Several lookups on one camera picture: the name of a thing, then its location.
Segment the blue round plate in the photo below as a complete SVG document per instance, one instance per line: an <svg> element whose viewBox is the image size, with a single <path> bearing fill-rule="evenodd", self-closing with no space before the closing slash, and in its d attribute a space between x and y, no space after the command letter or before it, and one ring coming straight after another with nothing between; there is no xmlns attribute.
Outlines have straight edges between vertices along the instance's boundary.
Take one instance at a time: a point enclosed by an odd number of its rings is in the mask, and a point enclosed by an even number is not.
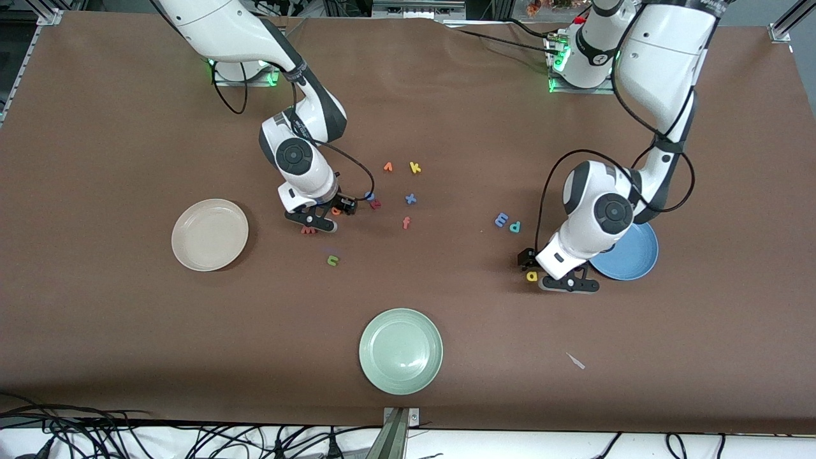
<svg viewBox="0 0 816 459"><path fill-rule="evenodd" d="M649 223L633 224L614 247L590 259L598 273L618 281L643 278L659 258L659 242Z"/></svg>

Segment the aluminium frame rail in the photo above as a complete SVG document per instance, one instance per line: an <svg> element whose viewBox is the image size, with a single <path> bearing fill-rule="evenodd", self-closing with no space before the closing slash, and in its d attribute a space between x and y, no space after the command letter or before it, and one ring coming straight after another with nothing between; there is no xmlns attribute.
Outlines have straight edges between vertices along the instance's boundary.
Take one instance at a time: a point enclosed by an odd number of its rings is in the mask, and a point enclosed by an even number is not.
<svg viewBox="0 0 816 459"><path fill-rule="evenodd" d="M61 22L63 11L40 0L25 0L28 10L0 9L0 128L43 29Z"/></svg>
<svg viewBox="0 0 816 459"><path fill-rule="evenodd" d="M775 22L768 26L769 37L773 43L788 43L790 32L805 18L816 11L816 0L796 0Z"/></svg>

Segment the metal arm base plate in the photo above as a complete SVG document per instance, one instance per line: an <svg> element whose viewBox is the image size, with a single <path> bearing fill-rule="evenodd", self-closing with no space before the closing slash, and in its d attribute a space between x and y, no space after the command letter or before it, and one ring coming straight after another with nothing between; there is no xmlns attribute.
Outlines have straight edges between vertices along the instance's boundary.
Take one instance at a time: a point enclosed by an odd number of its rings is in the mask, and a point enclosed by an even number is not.
<svg viewBox="0 0 816 459"><path fill-rule="evenodd" d="M275 87L279 72L265 61L242 63L210 61L216 86L221 87Z"/></svg>
<svg viewBox="0 0 816 459"><path fill-rule="evenodd" d="M545 49L554 53L547 57L549 91L573 94L611 95L610 69L614 50L597 50L589 46L584 50L582 41L575 37L580 26L548 34Z"/></svg>

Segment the beige round plate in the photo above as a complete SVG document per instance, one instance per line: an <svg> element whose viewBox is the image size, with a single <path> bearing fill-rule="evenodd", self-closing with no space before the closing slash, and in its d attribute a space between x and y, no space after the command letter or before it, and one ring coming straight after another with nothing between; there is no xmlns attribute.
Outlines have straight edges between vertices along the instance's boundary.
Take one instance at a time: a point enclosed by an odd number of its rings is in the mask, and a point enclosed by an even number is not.
<svg viewBox="0 0 816 459"><path fill-rule="evenodd" d="M183 211L171 233L172 252L196 272L227 267L241 255L249 238L249 221L233 201L202 200Z"/></svg>

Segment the brown paper table cover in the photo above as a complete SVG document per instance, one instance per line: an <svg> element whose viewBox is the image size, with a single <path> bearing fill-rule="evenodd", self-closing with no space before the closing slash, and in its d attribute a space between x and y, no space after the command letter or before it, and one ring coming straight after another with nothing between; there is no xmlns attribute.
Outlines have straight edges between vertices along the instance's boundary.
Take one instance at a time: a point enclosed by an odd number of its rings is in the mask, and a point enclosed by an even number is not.
<svg viewBox="0 0 816 459"><path fill-rule="evenodd" d="M43 29L0 128L0 390L170 420L379 425L405 406L434 429L816 433L816 120L764 28L718 29L686 145L696 190L653 221L656 267L593 295L541 291L516 255L560 156L629 165L649 145L615 97L550 93L532 50L431 20L309 18L291 40L382 203L335 233L284 219L258 145L288 85L235 115L155 15ZM196 272L171 233L213 198L249 238ZM444 346L406 396L358 355L397 308Z"/></svg>

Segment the grey metal box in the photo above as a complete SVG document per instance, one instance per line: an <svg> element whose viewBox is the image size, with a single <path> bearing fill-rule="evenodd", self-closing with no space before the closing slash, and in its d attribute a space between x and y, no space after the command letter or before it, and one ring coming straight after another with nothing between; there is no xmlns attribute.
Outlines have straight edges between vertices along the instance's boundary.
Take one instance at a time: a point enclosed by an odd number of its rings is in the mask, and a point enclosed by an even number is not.
<svg viewBox="0 0 816 459"><path fill-rule="evenodd" d="M373 0L372 18L430 18L466 20L464 0Z"/></svg>

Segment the pale green round plate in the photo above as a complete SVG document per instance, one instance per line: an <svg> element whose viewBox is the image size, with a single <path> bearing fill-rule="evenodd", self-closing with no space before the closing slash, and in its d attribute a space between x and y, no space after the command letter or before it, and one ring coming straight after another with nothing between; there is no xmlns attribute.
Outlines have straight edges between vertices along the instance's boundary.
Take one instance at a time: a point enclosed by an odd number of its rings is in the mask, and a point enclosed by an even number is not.
<svg viewBox="0 0 816 459"><path fill-rule="evenodd" d="M444 346L437 326L420 311L386 310L361 335L359 361L365 377L386 394L424 390L437 377Z"/></svg>

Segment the orange dried flowers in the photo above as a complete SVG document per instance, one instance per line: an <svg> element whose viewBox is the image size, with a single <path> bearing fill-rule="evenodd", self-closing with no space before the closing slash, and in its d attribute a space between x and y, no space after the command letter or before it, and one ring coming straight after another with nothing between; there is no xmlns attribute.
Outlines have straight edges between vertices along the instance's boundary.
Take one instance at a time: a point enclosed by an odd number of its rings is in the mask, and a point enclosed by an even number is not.
<svg viewBox="0 0 816 459"><path fill-rule="evenodd" d="M538 17L542 13L545 15L570 11L575 8L575 2L579 0L528 0L525 6L527 17Z"/></svg>

